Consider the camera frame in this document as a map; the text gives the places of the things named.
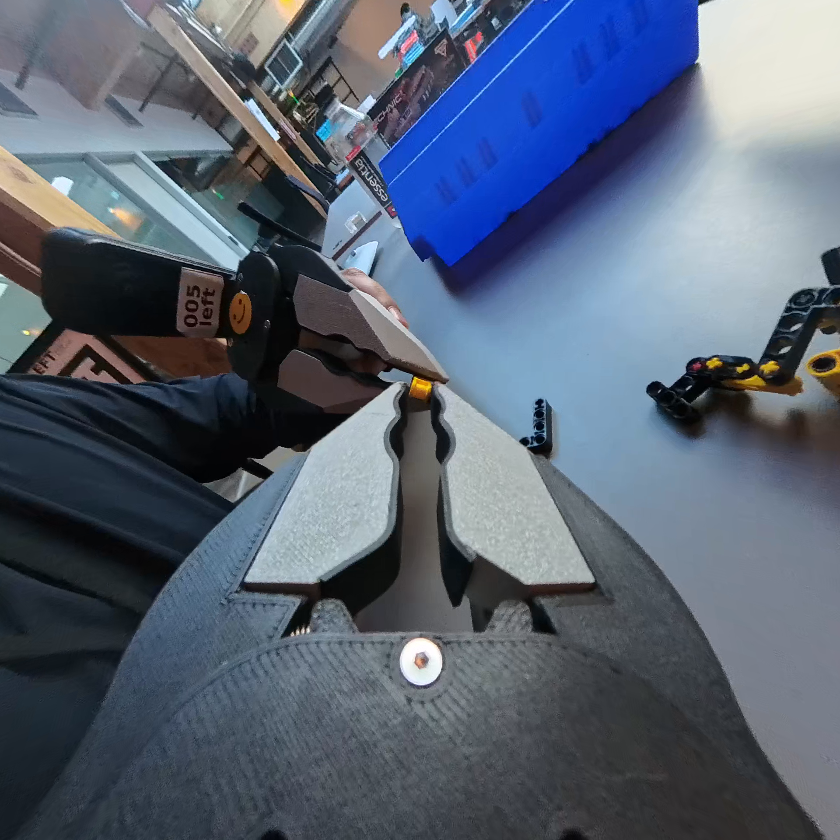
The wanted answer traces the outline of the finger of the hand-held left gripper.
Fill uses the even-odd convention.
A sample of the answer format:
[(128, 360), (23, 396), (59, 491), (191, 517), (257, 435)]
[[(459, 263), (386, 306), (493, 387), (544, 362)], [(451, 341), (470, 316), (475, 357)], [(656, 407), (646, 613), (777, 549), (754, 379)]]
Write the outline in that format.
[(427, 347), (370, 294), (299, 274), (292, 301), (301, 330), (325, 340), (332, 350), (348, 345), (376, 357), (387, 370), (448, 382), (448, 374)]
[(326, 414), (351, 415), (389, 389), (391, 383), (341, 366), (323, 353), (293, 350), (279, 364), (277, 386)]

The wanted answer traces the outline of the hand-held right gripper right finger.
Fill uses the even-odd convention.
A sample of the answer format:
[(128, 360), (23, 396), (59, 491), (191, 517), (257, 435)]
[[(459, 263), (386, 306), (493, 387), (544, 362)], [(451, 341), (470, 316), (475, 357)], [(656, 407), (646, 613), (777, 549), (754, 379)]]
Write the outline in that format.
[(446, 385), (431, 400), (442, 578), (458, 606), (590, 592), (595, 575), (534, 457)]

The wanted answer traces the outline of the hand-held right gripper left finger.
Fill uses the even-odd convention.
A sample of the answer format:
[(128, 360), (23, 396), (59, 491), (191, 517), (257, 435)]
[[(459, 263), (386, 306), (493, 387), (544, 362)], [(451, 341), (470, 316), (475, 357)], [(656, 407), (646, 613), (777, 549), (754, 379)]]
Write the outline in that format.
[(243, 579), (247, 592), (341, 601), (351, 614), (400, 570), (405, 385), (314, 445)]

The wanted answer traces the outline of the person's left forearm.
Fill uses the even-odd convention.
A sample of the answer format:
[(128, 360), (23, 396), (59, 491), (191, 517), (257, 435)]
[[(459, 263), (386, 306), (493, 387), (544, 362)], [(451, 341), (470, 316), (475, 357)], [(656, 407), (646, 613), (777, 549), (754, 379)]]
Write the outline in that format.
[(312, 420), (268, 407), (233, 373), (139, 384), (3, 374), (2, 400), (12, 397), (31, 413), (49, 410), (66, 427), (138, 449), (203, 484), (318, 438)]

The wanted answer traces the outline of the black angled lego beam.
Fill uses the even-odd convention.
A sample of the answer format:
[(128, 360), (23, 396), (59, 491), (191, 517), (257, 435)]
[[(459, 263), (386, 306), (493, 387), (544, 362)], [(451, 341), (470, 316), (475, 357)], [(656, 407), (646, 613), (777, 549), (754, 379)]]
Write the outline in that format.
[(544, 398), (534, 401), (532, 407), (532, 430), (521, 437), (519, 443), (534, 455), (550, 458), (553, 454), (553, 408)]

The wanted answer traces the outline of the dark lego set box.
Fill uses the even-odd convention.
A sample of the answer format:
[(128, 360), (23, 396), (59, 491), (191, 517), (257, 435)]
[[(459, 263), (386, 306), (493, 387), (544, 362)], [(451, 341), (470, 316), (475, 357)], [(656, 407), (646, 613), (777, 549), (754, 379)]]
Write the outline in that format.
[(374, 100), (367, 114), (391, 149), (467, 69), (466, 53), (445, 29)]

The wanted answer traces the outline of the yellow and black lego assembly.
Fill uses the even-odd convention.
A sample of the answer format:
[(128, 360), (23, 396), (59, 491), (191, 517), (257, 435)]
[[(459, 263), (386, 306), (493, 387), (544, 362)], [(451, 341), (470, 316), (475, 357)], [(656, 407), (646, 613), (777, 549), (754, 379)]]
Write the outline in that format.
[(838, 396), (838, 349), (806, 358), (817, 333), (839, 332), (839, 248), (824, 252), (821, 261), (827, 285), (790, 296), (757, 360), (721, 353), (699, 356), (687, 362), (674, 384), (652, 381), (646, 394), (678, 423), (695, 424), (700, 420), (695, 401), (710, 391), (801, 394), (798, 370), (805, 362), (807, 374)]

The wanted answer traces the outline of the person's left hand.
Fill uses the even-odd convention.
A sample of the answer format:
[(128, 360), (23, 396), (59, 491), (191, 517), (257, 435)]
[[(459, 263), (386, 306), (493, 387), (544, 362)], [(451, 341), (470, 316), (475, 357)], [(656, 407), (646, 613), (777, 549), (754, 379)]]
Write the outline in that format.
[(404, 317), (402, 310), (381, 284), (365, 274), (363, 271), (356, 268), (342, 269), (341, 274), (342, 277), (353, 287), (377, 300), (380, 305), (390, 312), (393, 318), (396, 321), (399, 321), (405, 329), (409, 328), (408, 321)]

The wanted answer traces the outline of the framed marker sign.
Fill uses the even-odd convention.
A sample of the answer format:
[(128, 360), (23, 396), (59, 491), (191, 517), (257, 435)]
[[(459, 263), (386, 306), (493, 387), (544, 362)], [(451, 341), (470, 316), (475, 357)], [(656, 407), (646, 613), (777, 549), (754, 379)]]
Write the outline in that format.
[(51, 322), (8, 370), (11, 375), (49, 375), (106, 384), (162, 382), (139, 357), (110, 337), (86, 335)]

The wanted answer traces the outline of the black office chair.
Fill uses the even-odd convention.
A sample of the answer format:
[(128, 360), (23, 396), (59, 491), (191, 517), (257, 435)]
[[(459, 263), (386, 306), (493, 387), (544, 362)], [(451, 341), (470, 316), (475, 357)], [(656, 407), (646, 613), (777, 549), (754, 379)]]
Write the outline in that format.
[(253, 249), (267, 251), (276, 242), (281, 242), (282, 244), (305, 246), (318, 253), (322, 252), (322, 247), (317, 243), (296, 233), (291, 228), (280, 224), (276, 220), (269, 218), (246, 202), (238, 203), (237, 210), (240, 214), (257, 224), (257, 236)]

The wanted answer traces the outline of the black and white cardboard box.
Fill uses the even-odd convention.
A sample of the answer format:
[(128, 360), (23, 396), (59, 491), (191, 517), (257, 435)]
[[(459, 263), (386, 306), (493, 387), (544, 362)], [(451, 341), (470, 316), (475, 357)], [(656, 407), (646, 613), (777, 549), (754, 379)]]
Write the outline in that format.
[(379, 166), (387, 151), (389, 151), (387, 144), (379, 134), (376, 134), (365, 146), (354, 150), (347, 157), (346, 165), (353, 178), (375, 202), (378, 209), (382, 210), (391, 219), (392, 225), (396, 228), (402, 228)]

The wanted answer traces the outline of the clear plastic jar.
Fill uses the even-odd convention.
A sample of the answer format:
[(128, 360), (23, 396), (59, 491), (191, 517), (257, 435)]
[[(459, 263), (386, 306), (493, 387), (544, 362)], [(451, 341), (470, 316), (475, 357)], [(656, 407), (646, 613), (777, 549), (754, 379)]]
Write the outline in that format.
[(327, 152), (337, 164), (350, 163), (376, 137), (372, 120), (336, 97), (322, 106), (324, 123), (317, 131)]

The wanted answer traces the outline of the long wooden table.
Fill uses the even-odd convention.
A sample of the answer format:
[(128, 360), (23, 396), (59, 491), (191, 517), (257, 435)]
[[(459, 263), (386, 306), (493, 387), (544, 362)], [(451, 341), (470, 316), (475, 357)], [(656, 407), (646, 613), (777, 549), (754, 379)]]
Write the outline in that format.
[(186, 2), (155, 2), (147, 21), (262, 156), (293, 185), (302, 185), (306, 201), (326, 219), (329, 203), (298, 163), (306, 160), (314, 168), (317, 155), (258, 84), (249, 59), (205, 26)]

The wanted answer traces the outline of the blue storage bin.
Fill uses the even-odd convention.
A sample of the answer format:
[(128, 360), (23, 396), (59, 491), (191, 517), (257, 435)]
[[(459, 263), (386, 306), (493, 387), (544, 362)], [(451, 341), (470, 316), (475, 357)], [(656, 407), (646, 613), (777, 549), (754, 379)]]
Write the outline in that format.
[(414, 253), (453, 266), (698, 55), (698, 2), (531, 2), (381, 163)]

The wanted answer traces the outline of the wooden partition frame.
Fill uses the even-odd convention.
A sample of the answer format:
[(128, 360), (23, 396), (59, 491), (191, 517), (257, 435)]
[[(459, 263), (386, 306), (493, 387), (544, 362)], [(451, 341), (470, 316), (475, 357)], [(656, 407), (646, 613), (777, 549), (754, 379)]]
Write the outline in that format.
[[(41, 295), (42, 240), (55, 227), (99, 235), (115, 233), (62, 195), (18, 157), (1, 149), (1, 269), (19, 286)], [(164, 377), (208, 377), (231, 371), (219, 339), (144, 338), (113, 334), (116, 343)]]

